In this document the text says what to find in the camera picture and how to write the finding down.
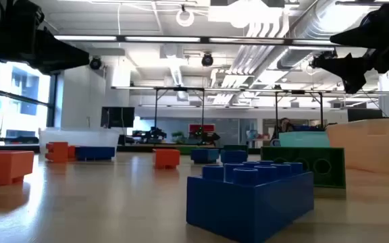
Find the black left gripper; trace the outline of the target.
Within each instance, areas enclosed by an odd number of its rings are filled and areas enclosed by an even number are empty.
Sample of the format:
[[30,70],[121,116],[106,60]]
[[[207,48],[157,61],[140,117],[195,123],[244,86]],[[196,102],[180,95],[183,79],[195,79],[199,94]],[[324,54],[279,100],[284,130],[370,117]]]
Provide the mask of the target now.
[[38,30],[45,19],[40,6],[29,1],[0,1],[0,58],[32,55],[30,67],[52,74],[89,64],[89,53]]

